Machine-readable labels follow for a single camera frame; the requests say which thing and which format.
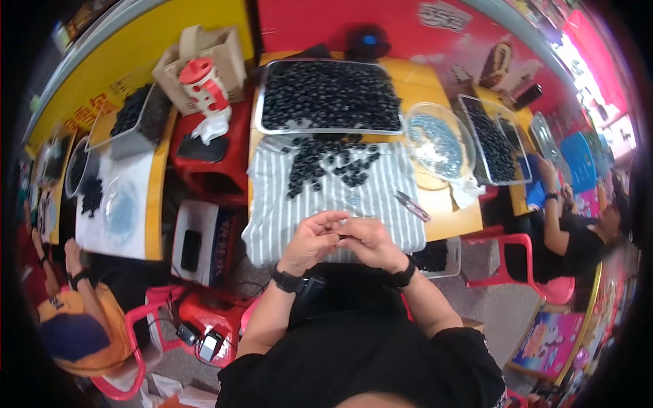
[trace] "black watch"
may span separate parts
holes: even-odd
[[[272,270],[272,280],[279,289],[288,293],[297,293],[304,287],[304,280],[301,276],[294,276],[288,272],[279,272],[276,266]]]
[[[79,274],[71,277],[71,289],[77,292],[77,284],[84,278],[91,279],[91,274],[87,270],[83,270]]]
[[[408,284],[410,283],[410,279],[413,277],[413,274],[415,273],[415,269],[417,269],[417,263],[415,263],[415,259],[410,255],[406,255],[406,256],[408,257],[408,267],[406,268],[406,270],[403,272],[397,272],[396,274],[390,274],[392,283],[398,288],[404,288],[408,286]]]

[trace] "black hat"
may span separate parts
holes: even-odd
[[[619,215],[621,216],[621,234],[628,237],[633,228],[630,216],[630,197],[624,192],[621,184],[614,187],[614,200],[612,201],[612,205],[619,211]]]

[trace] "orange shirt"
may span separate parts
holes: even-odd
[[[125,312],[120,308],[114,294],[104,283],[97,285],[95,292],[111,326],[111,333],[107,333],[110,345],[75,362],[55,358],[55,362],[59,367],[81,377],[100,377],[120,367],[132,353],[125,328]],[[40,321],[45,322],[62,313],[69,315],[83,314],[84,303],[82,295],[69,290],[41,303],[38,310]]]

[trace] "striped cloth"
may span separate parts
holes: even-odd
[[[323,210],[344,210],[355,217],[378,218],[404,253],[424,249],[424,223],[395,197],[397,190],[413,200],[417,197],[413,164],[401,143],[378,145],[381,156],[372,163],[365,184],[350,188],[335,176],[331,170],[342,165],[342,159],[338,157],[334,165],[328,165],[326,160],[321,163],[327,170],[326,176],[320,179],[321,191],[313,191],[309,184],[304,184],[304,191],[288,200],[286,194],[295,149],[288,154],[283,154],[281,149],[290,146],[294,137],[265,136],[256,147],[247,170],[254,197],[249,224],[242,239],[253,265],[278,262],[299,222]],[[370,154],[367,150],[352,149],[351,160],[365,160]],[[350,250],[341,248],[326,256],[323,262],[352,263],[357,259]]]

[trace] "metal scissors handle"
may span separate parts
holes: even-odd
[[[415,214],[419,219],[421,219],[425,223],[431,221],[431,216],[426,211],[424,211],[424,209],[421,208],[419,204],[411,200],[410,197],[403,194],[399,190],[396,191],[395,197],[397,198],[397,200],[399,200],[400,203],[402,203],[404,207],[408,209],[408,211]]]

